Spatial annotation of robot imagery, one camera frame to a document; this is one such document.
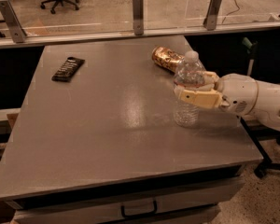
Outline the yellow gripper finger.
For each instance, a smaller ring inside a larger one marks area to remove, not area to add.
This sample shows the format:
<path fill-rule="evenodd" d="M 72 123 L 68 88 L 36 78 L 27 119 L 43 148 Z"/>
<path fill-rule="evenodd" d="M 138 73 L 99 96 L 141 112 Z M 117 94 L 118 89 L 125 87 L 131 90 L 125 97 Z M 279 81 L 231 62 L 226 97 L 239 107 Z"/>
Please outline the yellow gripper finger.
<path fill-rule="evenodd" d="M 178 100 L 205 109 L 218 108 L 222 103 L 223 95 L 211 89 L 210 91 L 192 91 L 182 86 L 174 87 L 174 94 Z"/>
<path fill-rule="evenodd" d="M 203 73 L 203 77 L 205 85 L 215 85 L 219 80 L 219 76 L 217 75 L 217 73 L 211 71 L 205 71 Z"/>

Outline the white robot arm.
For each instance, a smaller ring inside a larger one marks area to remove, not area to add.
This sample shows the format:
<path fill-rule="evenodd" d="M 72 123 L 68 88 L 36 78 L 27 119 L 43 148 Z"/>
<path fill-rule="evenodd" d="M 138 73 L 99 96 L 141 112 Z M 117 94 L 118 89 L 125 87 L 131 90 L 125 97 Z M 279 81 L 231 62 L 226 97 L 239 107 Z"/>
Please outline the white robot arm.
<path fill-rule="evenodd" d="M 234 73 L 219 77 L 209 71 L 175 74 L 174 84 L 178 100 L 239 117 L 249 115 L 280 132 L 280 84 Z"/>

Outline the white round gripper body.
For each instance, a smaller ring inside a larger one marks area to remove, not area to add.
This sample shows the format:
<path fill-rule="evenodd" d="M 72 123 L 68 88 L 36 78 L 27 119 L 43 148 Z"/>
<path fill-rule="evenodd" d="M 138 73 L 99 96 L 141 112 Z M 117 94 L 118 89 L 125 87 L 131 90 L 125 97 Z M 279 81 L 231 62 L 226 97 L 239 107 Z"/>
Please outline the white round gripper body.
<path fill-rule="evenodd" d="M 246 115 L 252 110 L 258 95 L 257 81 L 239 74 L 221 77 L 217 81 L 216 90 L 222 94 L 219 108 L 238 116 Z"/>

